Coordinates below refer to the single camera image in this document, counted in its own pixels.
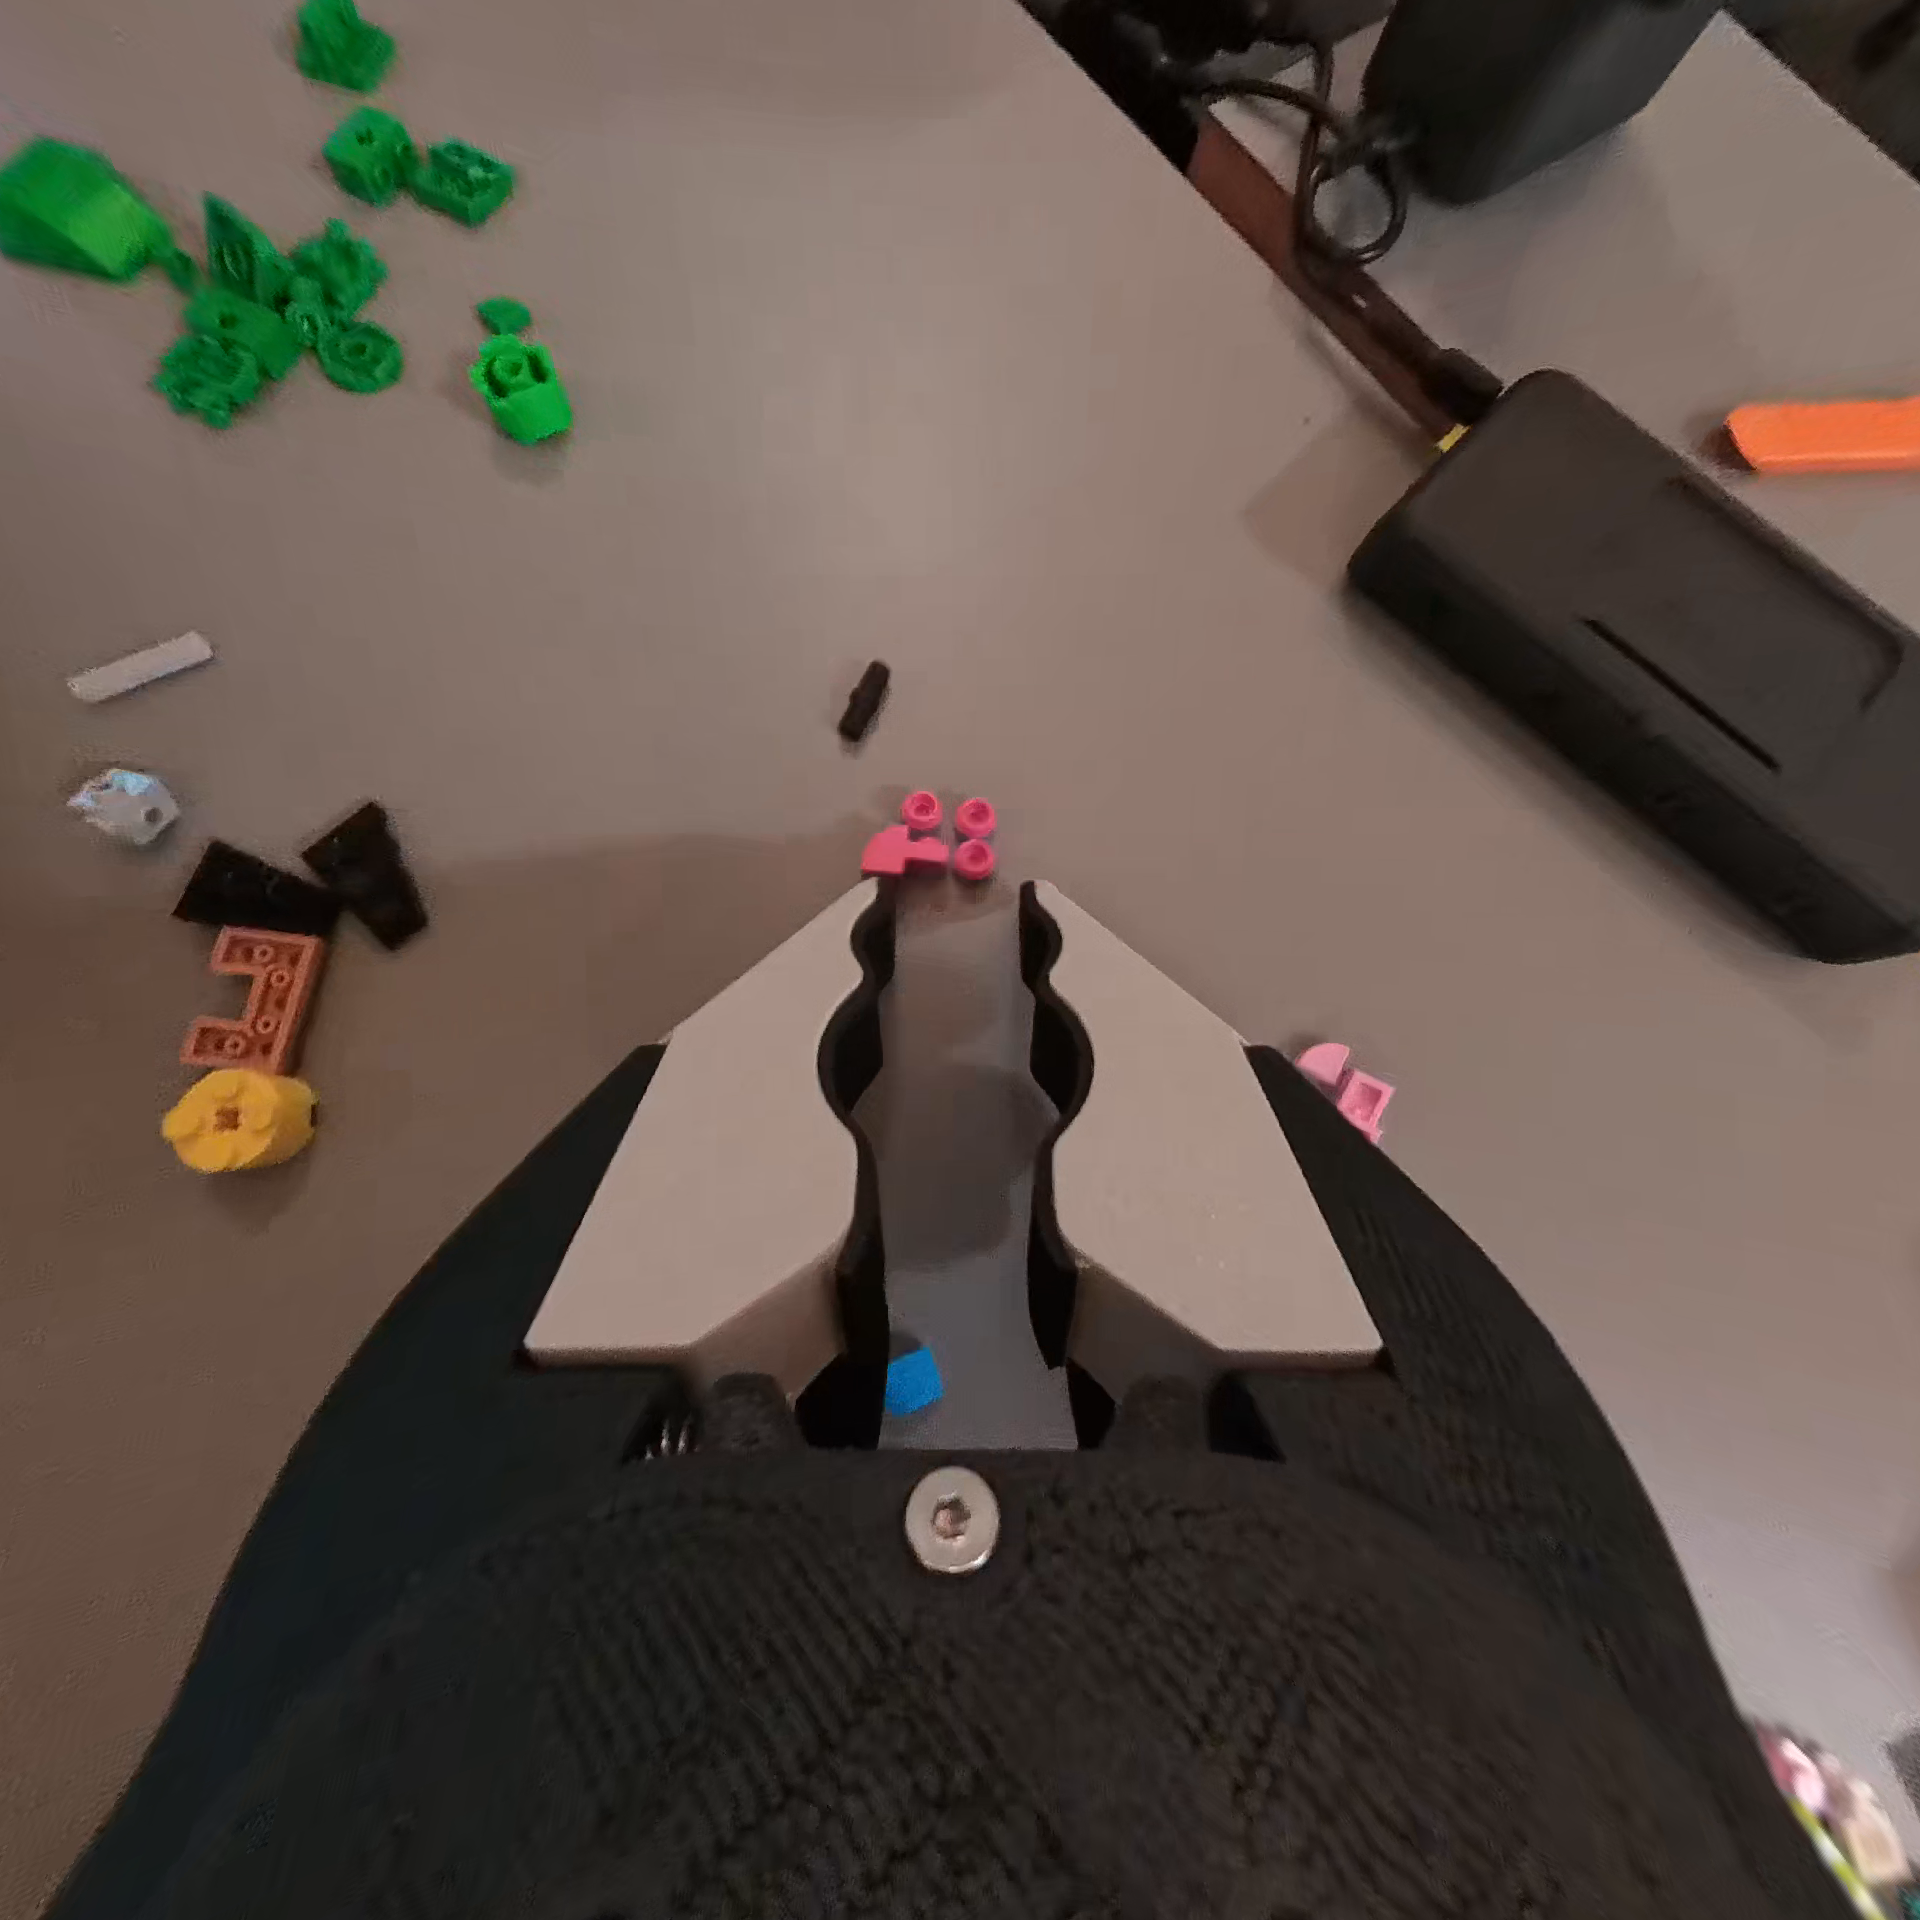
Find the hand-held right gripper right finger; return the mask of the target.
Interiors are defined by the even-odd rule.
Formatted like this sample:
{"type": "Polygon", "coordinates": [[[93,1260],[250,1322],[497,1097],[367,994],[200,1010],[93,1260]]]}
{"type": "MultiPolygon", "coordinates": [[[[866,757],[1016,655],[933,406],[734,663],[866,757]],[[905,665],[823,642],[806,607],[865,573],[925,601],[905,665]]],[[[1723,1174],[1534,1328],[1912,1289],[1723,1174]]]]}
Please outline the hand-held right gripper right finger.
{"type": "Polygon", "coordinates": [[[1110,1393],[1374,1362],[1377,1318],[1241,1032],[1047,879],[1019,888],[1018,959],[1055,1108],[1026,1234],[1046,1362],[1110,1393]]]}

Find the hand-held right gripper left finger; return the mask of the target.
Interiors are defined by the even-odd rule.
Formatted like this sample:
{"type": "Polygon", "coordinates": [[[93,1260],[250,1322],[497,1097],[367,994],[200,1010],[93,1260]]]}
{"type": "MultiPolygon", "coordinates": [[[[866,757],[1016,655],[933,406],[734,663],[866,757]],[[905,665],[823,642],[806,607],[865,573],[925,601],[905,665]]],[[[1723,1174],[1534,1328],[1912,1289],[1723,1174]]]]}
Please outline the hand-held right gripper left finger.
{"type": "Polygon", "coordinates": [[[848,1349],[834,1265],[858,1143],[823,1081],[830,1018],[863,985],[859,879],[666,1037],[523,1351],[543,1366],[671,1365],[701,1386],[803,1392],[848,1349]]]}

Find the pink small brick assembly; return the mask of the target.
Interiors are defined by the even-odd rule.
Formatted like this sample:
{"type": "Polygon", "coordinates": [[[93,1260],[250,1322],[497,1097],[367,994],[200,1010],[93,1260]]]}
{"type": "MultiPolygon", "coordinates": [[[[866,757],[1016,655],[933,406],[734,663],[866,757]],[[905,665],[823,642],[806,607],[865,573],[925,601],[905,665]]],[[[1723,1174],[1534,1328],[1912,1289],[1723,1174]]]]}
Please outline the pink small brick assembly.
{"type": "Polygon", "coordinates": [[[997,833],[1000,812],[991,797],[973,796],[947,806],[938,790],[911,789],[897,821],[865,845],[858,870],[865,879],[947,872],[979,887],[997,876],[997,833]]]}

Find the grey desk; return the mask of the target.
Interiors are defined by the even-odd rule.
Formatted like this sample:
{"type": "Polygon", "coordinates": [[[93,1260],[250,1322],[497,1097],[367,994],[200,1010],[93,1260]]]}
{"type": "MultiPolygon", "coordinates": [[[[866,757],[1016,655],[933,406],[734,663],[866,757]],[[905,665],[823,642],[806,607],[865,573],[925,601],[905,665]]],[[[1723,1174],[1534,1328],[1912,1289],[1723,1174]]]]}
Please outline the grey desk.
{"type": "Polygon", "coordinates": [[[387,4],[394,109],[520,167],[360,213],[397,390],[232,429],[165,279],[5,263],[5,1914],[175,1701],[257,1510],[446,1236],[635,1045],[858,876],[911,785],[1005,818],[905,910],[872,1092],[911,1445],[1066,1445],[1024,1326],[1011,894],[1058,884],[1255,1041],[1399,1087],[1386,1149],[1565,1344],[1739,1705],[1917,1816],[1917,965],[1769,951],[1352,607],[1405,428],[1019,4],[387,4]],[[86,705],[179,633],[215,660],[86,705]],[[872,735],[834,724],[891,665],[872,735]],[[66,812],[110,766],[182,821],[66,812]],[[247,985],[208,839],[390,814],[319,1130],[160,1118],[247,985]]]}

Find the light pink small plate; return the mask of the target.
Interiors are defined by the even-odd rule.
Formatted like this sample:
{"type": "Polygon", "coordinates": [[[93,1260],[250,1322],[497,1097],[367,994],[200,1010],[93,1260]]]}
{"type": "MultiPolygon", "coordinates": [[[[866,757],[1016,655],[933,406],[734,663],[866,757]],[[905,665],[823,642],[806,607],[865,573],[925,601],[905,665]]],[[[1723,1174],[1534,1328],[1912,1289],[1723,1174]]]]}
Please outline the light pink small plate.
{"type": "Polygon", "coordinates": [[[1345,1041],[1320,1039],[1291,1055],[1295,1069],[1334,1101],[1336,1111],[1371,1145],[1381,1145],[1395,1084],[1367,1071],[1345,1041]]]}

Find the yellow round brick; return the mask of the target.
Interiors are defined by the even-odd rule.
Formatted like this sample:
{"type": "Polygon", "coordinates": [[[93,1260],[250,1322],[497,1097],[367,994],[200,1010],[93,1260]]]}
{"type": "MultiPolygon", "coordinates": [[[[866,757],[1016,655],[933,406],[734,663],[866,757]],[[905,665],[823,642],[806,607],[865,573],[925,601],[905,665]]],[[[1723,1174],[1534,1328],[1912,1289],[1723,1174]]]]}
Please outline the yellow round brick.
{"type": "Polygon", "coordinates": [[[305,1079],[222,1068],[182,1092],[160,1118],[160,1136],[201,1174],[263,1170],[314,1143],[319,1106],[305,1079]]]}

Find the black wedge plate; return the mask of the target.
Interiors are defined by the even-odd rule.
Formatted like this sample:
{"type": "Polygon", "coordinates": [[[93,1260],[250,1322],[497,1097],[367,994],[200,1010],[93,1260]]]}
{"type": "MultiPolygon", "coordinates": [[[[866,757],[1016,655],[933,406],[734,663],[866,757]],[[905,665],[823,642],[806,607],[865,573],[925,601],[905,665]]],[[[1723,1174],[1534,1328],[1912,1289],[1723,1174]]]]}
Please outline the black wedge plate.
{"type": "Polygon", "coordinates": [[[397,952],[429,927],[418,879],[391,814],[369,799],[301,849],[303,863],[343,901],[378,945],[397,952]]]}

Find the salmon L-shaped plate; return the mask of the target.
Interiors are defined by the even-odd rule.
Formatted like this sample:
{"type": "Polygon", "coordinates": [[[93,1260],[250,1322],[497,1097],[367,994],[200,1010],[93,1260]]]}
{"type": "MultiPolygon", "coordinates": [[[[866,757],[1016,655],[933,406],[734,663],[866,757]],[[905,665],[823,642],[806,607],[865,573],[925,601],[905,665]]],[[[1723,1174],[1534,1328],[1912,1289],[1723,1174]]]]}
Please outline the salmon L-shaped plate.
{"type": "Polygon", "coordinates": [[[330,938],[319,935],[221,927],[208,972],[242,980],[247,994],[237,1014],[201,1014],[186,1028],[182,1068],[295,1076],[328,959],[330,938]]]}

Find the grey small knob brick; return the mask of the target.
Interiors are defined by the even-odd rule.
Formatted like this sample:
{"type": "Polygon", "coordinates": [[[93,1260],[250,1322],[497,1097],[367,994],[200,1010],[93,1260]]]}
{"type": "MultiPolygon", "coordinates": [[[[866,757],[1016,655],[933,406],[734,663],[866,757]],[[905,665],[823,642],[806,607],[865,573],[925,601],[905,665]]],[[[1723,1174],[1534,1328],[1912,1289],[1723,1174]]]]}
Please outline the grey small knob brick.
{"type": "Polygon", "coordinates": [[[122,848],[153,848],[182,821],[182,804],[155,774],[110,766],[80,782],[66,812],[122,848]]]}

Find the black rectangular case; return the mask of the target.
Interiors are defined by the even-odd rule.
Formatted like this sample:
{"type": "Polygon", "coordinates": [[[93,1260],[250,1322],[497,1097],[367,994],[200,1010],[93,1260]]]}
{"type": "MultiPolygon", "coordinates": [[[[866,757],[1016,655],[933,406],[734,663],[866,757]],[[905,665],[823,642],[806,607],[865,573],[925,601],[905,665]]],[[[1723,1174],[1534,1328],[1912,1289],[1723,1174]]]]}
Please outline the black rectangular case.
{"type": "Polygon", "coordinates": [[[1350,583],[1795,952],[1919,951],[1917,634],[1577,376],[1507,389],[1350,583]]]}

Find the grey axle pin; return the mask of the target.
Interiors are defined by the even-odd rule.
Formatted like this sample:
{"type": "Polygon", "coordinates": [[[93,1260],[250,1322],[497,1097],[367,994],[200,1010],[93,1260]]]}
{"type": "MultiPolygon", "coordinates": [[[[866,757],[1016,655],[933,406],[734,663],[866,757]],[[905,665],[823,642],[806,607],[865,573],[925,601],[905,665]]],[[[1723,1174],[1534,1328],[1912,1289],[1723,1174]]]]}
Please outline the grey axle pin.
{"type": "Polygon", "coordinates": [[[97,663],[66,679],[66,692],[86,705],[122,702],[144,688],[214,665],[215,649],[200,630],[151,642],[134,653],[97,663]]]}

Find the pile of colourful bricks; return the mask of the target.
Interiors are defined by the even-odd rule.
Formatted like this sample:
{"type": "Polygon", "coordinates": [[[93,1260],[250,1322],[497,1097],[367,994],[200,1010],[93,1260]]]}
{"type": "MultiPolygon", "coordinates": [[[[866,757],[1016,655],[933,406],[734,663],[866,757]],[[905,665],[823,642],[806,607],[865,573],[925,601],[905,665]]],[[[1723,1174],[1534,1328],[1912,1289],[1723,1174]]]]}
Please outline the pile of colourful bricks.
{"type": "Polygon", "coordinates": [[[1749,1727],[1767,1774],[1841,1886],[1853,1914],[1917,1917],[1917,1855],[1875,1785],[1824,1744],[1776,1720],[1752,1718],[1749,1727]]]}

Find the small orange tag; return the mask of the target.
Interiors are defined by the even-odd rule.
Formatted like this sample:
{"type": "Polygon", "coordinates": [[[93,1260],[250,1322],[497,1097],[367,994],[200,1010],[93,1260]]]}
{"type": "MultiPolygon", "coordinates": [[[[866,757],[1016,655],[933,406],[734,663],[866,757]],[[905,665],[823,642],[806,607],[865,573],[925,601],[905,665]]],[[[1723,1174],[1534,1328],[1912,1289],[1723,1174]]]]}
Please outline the small orange tag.
{"type": "Polygon", "coordinates": [[[1919,473],[1920,398],[1747,402],[1723,418],[1737,458],[1763,476],[1919,473]]]}

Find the pile of small green bricks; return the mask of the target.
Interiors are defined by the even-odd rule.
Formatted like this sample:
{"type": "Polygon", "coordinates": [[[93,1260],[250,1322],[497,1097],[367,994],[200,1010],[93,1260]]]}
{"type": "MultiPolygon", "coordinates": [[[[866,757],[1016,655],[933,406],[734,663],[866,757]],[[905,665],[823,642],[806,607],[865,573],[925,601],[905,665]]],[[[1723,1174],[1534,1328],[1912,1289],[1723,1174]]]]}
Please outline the pile of small green bricks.
{"type": "MultiPolygon", "coordinates": [[[[295,13],[298,71],[350,90],[357,105],[323,144],[331,180],[365,207],[411,201],[482,229],[518,194],[518,168],[462,140],[418,144],[370,103],[394,68],[394,34],[355,1],[295,13]]],[[[203,245],[190,254],[135,184],[101,152],[37,136],[3,168],[3,252],[27,266],[128,282],[160,272],[184,296],[184,325],[153,389],[182,416],[226,429],[303,358],[355,394],[400,383],[405,350],[369,311],[390,263],[343,218],[279,246],[240,207],[203,199],[203,245]]]]}

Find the black bracket brick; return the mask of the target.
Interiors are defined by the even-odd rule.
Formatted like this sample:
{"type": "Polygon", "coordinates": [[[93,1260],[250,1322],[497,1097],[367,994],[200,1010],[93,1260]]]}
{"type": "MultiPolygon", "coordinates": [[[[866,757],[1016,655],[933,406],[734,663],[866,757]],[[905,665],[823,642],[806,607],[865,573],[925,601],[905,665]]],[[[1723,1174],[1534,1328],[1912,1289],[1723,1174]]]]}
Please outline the black bracket brick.
{"type": "Polygon", "coordinates": [[[208,839],[173,908],[177,921],[206,927],[262,927],[277,935],[328,938],[345,902],[328,887],[267,858],[208,839]]]}

